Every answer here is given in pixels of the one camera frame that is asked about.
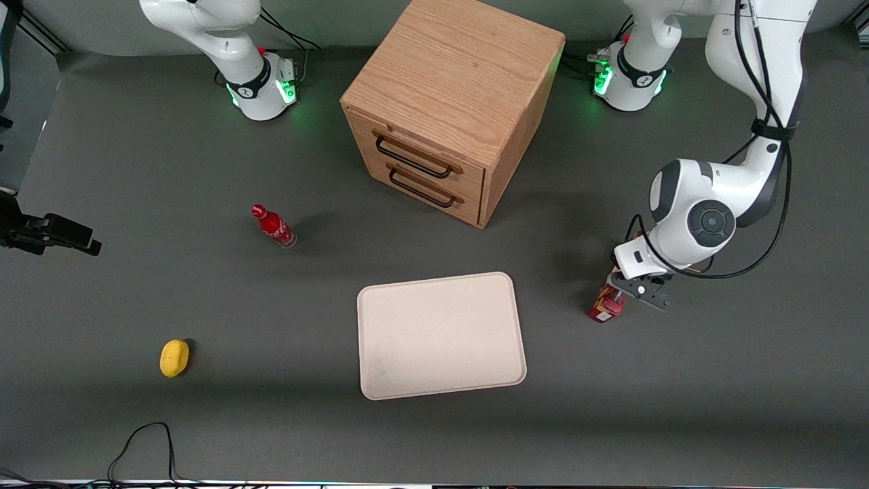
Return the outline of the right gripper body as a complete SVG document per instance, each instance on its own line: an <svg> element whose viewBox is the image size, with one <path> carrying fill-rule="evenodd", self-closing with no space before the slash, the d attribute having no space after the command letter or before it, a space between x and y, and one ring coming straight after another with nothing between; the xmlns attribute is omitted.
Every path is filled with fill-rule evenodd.
<svg viewBox="0 0 869 489"><path fill-rule="evenodd" d="M20 210L18 199L6 192L1 192L1 245L9 249L24 251L19 242L13 238L13 231L24 226L26 219Z"/></svg>

